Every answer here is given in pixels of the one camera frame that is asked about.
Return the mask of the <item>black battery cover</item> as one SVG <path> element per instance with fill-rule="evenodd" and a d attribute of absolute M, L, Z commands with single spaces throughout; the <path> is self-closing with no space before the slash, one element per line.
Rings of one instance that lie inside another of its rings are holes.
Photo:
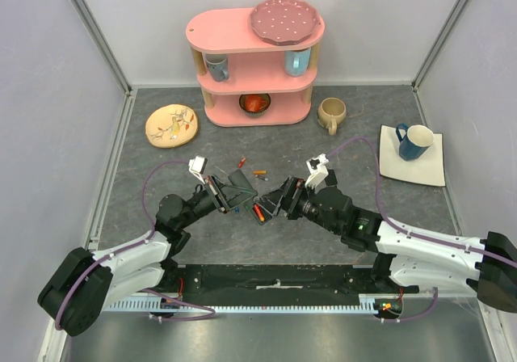
<path fill-rule="evenodd" d="M 335 171 L 332 169 L 327 170 L 327 176 L 325 177 L 325 184 L 327 187 L 333 187 L 338 185 Z"/>

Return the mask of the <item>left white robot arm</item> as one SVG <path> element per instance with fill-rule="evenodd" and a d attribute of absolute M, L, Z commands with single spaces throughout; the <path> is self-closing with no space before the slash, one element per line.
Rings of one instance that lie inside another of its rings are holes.
<path fill-rule="evenodd" d="M 209 175 L 188 200 L 164 196 L 151 230 L 139 238 L 106 250 L 70 251 L 41 290 L 38 305 L 57 329 L 77 336 L 116 301 L 147 288 L 170 291 L 178 279 L 172 258 L 191 237 L 186 228 L 214 211 L 227 213 L 257 194 L 236 170 L 227 183 Z"/>

